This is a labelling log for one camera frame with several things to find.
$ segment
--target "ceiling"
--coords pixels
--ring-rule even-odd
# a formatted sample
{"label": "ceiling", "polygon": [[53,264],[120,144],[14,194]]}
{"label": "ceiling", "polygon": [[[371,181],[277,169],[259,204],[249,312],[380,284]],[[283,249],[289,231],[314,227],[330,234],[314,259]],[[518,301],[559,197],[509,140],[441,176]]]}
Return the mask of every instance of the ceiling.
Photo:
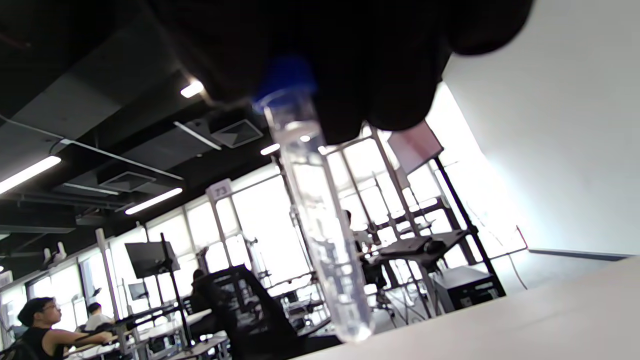
{"label": "ceiling", "polygon": [[[62,159],[0,195],[0,265],[14,278],[38,270],[44,247],[62,241],[77,252],[97,227],[122,233],[269,162],[264,119],[180,95],[189,80],[134,1],[3,1],[0,78],[9,120],[0,120],[0,181],[48,155]],[[176,187],[184,191],[124,214]]]}

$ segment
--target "white desk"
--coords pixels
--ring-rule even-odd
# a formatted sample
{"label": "white desk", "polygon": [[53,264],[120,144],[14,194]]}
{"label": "white desk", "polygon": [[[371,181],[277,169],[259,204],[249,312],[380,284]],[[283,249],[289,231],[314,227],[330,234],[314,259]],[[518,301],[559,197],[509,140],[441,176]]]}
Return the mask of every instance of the white desk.
{"label": "white desk", "polygon": [[119,346],[115,345],[95,345],[93,347],[87,348],[82,351],[71,351],[68,355],[68,360],[83,360],[89,359],[91,357],[99,356],[102,354],[107,354],[108,352],[114,351]]}
{"label": "white desk", "polygon": [[637,357],[640,257],[341,345],[304,360],[602,360]]}
{"label": "white desk", "polygon": [[[201,311],[199,313],[195,313],[193,315],[187,316],[187,325],[191,325],[193,323],[197,323],[205,316],[211,314],[211,309],[207,309],[205,311]],[[174,321],[162,323],[156,327],[152,327],[151,329],[140,332],[140,339],[147,340],[151,338],[157,338],[159,336],[169,335],[176,330],[182,329],[182,319],[180,318],[180,314],[174,314]]]}
{"label": "white desk", "polygon": [[187,360],[187,359],[196,359],[204,354],[206,354],[210,349],[217,347],[218,345],[224,343],[227,340],[227,334],[225,332],[219,332],[215,334],[211,339],[208,339],[206,342],[198,343],[193,348],[189,350],[183,350],[174,356],[171,356],[167,360]]}

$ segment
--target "air vent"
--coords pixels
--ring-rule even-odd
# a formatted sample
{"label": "air vent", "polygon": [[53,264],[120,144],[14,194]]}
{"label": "air vent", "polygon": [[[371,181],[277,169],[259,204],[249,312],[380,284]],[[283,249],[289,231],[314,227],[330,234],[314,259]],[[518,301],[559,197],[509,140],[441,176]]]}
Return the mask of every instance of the air vent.
{"label": "air vent", "polygon": [[100,186],[119,192],[134,192],[146,184],[153,183],[156,179],[133,171],[125,171],[107,181],[100,183]]}
{"label": "air vent", "polygon": [[262,132],[249,120],[244,119],[214,132],[211,137],[233,149],[261,138]]}

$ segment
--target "fluorescent light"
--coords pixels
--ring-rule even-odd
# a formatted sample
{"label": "fluorescent light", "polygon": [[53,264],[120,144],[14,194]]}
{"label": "fluorescent light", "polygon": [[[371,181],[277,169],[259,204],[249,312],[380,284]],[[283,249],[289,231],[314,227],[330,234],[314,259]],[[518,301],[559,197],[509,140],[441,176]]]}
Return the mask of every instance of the fluorescent light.
{"label": "fluorescent light", "polygon": [[141,210],[144,210],[144,209],[146,209],[146,208],[148,208],[150,206],[156,205],[158,202],[161,202],[161,201],[164,201],[166,199],[169,199],[172,196],[176,196],[181,192],[182,192],[182,188],[175,188],[175,189],[173,189],[173,190],[171,190],[169,192],[166,192],[166,193],[164,193],[164,194],[162,194],[160,196],[154,197],[151,200],[145,201],[142,204],[135,205],[133,208],[126,209],[124,211],[124,213],[127,214],[127,215],[135,214],[135,213],[137,213],[137,212],[139,212]]}
{"label": "fluorescent light", "polygon": [[48,158],[38,162],[35,165],[24,169],[23,171],[11,176],[7,180],[0,182],[0,193],[5,193],[9,189],[15,188],[19,184],[31,179],[39,173],[59,163],[61,160],[57,156],[49,156]]}
{"label": "fluorescent light", "polygon": [[191,83],[191,85],[180,90],[180,94],[188,98],[194,96],[195,94],[199,94],[202,90],[204,90],[204,86],[202,85],[202,83],[199,81],[194,81]]}
{"label": "fluorescent light", "polygon": [[272,152],[278,150],[279,148],[280,148],[280,144],[279,143],[275,143],[275,144],[273,144],[271,146],[267,146],[264,149],[260,150],[260,153],[262,155],[269,155]]}

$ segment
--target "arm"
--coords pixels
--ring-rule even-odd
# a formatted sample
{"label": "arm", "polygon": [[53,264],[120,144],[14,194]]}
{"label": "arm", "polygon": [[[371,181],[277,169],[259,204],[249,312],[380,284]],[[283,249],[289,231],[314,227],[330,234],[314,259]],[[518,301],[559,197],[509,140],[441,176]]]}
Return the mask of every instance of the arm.
{"label": "arm", "polygon": [[42,340],[43,345],[47,345],[47,348],[55,348],[58,345],[87,345],[87,344],[103,344],[110,341],[113,338],[108,332],[101,332],[99,334],[84,338],[86,334],[82,332],[70,332],[65,330],[50,330],[45,334]]}

